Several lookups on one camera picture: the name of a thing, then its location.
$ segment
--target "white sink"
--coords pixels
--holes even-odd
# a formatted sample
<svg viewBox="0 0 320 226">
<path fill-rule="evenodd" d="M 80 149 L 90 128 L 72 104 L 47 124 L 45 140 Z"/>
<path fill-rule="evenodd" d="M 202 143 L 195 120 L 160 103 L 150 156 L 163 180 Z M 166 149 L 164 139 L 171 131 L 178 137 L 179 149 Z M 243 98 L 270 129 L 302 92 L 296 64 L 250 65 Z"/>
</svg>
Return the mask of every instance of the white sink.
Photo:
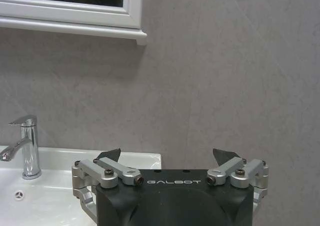
<svg viewBox="0 0 320 226">
<path fill-rule="evenodd" d="M 71 165 L 94 159 L 101 151 L 39 148 L 42 175 L 22 179 L 22 154 L 0 161 L 0 225 L 95 226 L 72 193 Z M 160 154 L 122 152 L 119 163 L 138 169 L 161 169 Z"/>
</svg>

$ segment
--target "sink drain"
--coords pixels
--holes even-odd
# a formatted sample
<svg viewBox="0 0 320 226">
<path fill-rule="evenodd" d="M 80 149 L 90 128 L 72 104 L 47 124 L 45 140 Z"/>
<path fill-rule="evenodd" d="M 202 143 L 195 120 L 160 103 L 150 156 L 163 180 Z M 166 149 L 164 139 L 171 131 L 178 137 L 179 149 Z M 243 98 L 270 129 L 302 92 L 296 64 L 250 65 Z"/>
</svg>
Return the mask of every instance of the sink drain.
<svg viewBox="0 0 320 226">
<path fill-rule="evenodd" d="M 15 200 L 17 200 L 17 201 L 23 200 L 23 199 L 24 199 L 24 193 L 23 193 L 21 190 L 17 190 L 17 191 L 14 193 L 14 198 L 15 198 Z"/>
</svg>

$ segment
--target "white mirror frame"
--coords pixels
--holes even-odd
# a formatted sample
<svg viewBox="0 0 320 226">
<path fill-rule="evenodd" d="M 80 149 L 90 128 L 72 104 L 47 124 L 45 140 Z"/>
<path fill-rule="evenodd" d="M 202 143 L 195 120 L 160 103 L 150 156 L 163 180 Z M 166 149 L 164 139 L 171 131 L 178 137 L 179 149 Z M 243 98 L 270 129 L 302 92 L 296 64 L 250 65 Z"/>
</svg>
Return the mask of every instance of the white mirror frame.
<svg viewBox="0 0 320 226">
<path fill-rule="evenodd" d="M 123 0 L 123 7 L 53 0 L 0 0 L 0 27 L 135 39 L 141 30 L 142 0 Z"/>
</svg>

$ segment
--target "silver metal bracket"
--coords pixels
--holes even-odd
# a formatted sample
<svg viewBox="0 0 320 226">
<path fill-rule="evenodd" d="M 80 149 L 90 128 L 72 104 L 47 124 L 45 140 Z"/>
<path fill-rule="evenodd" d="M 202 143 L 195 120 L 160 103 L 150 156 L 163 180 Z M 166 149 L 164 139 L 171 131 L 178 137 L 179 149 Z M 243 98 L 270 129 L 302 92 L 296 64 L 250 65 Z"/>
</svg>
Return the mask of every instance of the silver metal bracket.
<svg viewBox="0 0 320 226">
<path fill-rule="evenodd" d="M 253 186 L 253 212 L 256 213 L 261 199 L 268 193 L 269 166 L 262 160 L 246 164 L 242 158 L 234 157 L 215 169 L 209 169 L 207 182 L 212 186 L 223 185 L 229 176 L 231 185 L 236 188 Z"/>
<path fill-rule="evenodd" d="M 215 169 L 209 169 L 207 171 L 207 182 L 214 186 L 224 185 L 226 178 L 236 169 L 242 168 L 243 166 L 244 162 L 242 158 L 234 157 Z"/>
<path fill-rule="evenodd" d="M 90 160 L 76 161 L 72 166 L 73 195 L 80 199 L 82 209 L 97 223 L 97 207 L 92 193 L 96 185 L 111 189 L 118 185 L 118 177 L 126 185 L 140 185 L 144 179 L 137 169 L 131 169 L 109 158 L 100 158 L 93 163 Z"/>
</svg>

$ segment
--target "gray tile wall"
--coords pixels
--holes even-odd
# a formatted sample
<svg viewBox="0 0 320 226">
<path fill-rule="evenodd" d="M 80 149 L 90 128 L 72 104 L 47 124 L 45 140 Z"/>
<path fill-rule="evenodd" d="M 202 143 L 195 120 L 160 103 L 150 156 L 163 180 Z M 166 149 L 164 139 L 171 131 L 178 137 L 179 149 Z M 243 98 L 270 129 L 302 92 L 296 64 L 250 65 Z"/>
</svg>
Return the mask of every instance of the gray tile wall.
<svg viewBox="0 0 320 226">
<path fill-rule="evenodd" d="M 0 28 L 0 141 L 37 114 L 46 147 L 157 152 L 215 166 L 212 147 L 271 166 L 260 226 L 320 222 L 320 0 L 144 0 L 148 45 Z"/>
</svg>

